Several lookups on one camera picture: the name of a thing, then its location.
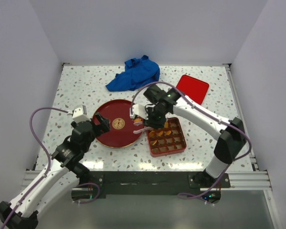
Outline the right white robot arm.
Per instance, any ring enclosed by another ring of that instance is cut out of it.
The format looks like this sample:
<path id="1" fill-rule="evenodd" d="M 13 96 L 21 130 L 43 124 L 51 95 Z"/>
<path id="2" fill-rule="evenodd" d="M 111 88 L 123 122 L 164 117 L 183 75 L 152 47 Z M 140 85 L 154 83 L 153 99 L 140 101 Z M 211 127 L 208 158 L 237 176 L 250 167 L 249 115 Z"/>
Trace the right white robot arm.
<path id="1" fill-rule="evenodd" d="M 197 125 L 216 140 L 214 156 L 204 169 L 203 183 L 207 187 L 214 187 L 219 183 L 220 176 L 234 161 L 240 159 L 238 154 L 249 143 L 241 119 L 229 119 L 215 114 L 177 88 L 164 91 L 152 84 L 146 89 L 144 96 L 152 104 L 145 109 L 145 126 L 163 127 L 166 115 L 170 113 Z"/>

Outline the pink metal tongs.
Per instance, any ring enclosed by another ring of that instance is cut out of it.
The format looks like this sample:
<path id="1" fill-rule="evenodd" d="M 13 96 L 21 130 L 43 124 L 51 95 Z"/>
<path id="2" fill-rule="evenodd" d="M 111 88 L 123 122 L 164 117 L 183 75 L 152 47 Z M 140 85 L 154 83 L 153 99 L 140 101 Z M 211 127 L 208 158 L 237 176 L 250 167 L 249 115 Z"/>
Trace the pink metal tongs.
<path id="1" fill-rule="evenodd" d="M 141 126 L 143 125 L 143 122 L 140 122 L 140 123 L 133 123 L 135 126 Z M 153 130 L 152 127 L 149 127 L 149 126 L 144 126 L 142 127 L 141 129 L 138 129 L 138 130 L 134 130 L 133 133 L 134 134 L 140 134 L 140 133 L 143 133 L 145 131 L 149 131 L 149 130 Z"/>

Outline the round dark red tray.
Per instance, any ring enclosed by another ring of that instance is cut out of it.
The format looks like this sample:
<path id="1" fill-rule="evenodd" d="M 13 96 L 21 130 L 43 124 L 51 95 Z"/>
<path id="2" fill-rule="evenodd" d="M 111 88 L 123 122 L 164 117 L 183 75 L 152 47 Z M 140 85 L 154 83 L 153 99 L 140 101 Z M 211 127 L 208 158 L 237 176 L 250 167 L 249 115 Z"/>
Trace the round dark red tray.
<path id="1" fill-rule="evenodd" d="M 140 127 L 135 126 L 130 118 L 130 107 L 131 101 L 116 99 L 104 103 L 96 110 L 97 113 L 110 120 L 110 131 L 96 138 L 102 145 L 110 148 L 123 148 L 132 145 L 140 138 L 141 133 L 133 133 Z"/>

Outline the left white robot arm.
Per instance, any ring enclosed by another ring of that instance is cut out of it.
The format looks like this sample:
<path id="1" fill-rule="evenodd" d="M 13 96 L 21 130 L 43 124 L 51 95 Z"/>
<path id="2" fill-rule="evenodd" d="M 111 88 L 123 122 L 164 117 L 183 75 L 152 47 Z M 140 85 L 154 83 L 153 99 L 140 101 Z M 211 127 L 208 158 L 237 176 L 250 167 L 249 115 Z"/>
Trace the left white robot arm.
<path id="1" fill-rule="evenodd" d="M 34 229 L 38 219 L 73 187 L 89 185 L 89 169 L 80 161 L 95 138 L 110 131 L 110 120 L 95 114 L 99 124 L 82 114 L 71 123 L 73 130 L 45 168 L 11 201 L 0 203 L 0 220 L 10 229 Z"/>

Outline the red square box lid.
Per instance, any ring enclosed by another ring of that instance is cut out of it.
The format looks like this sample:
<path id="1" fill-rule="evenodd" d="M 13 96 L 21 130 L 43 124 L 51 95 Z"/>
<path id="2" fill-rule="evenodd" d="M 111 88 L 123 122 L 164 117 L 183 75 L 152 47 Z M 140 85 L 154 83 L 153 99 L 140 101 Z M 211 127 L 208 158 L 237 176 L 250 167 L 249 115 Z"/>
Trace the red square box lid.
<path id="1" fill-rule="evenodd" d="M 176 88 L 201 105 L 208 92 L 209 84 L 189 75 L 182 75 Z"/>

